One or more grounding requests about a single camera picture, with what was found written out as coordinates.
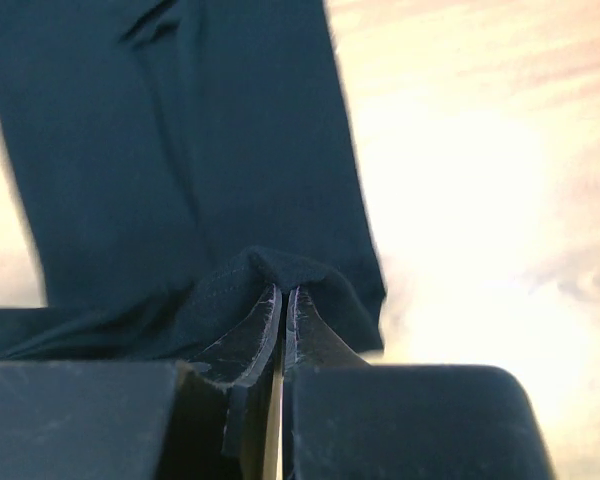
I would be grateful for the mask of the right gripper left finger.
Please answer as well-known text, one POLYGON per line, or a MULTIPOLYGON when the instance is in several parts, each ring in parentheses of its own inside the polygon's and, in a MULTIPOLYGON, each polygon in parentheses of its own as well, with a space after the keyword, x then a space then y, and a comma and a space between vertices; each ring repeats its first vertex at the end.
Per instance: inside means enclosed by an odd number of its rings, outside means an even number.
POLYGON ((272 479, 278 288, 190 360, 0 360, 0 479, 272 479))

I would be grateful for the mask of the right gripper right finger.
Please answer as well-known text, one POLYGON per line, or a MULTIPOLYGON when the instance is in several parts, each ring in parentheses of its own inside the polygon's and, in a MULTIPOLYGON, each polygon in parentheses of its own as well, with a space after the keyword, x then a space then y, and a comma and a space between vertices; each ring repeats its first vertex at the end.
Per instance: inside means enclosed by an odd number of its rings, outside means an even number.
POLYGON ((551 479, 529 398, 488 365, 373 366, 295 289, 286 314, 287 479, 551 479))

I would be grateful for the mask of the black polo shirt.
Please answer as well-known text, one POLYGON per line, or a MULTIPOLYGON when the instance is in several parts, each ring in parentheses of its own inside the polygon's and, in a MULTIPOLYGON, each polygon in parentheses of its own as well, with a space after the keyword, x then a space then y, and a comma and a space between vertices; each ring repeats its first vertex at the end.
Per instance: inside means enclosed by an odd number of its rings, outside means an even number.
POLYGON ((47 304, 0 360, 188 358, 305 286, 385 297, 320 1, 0 1, 0 124, 47 304))

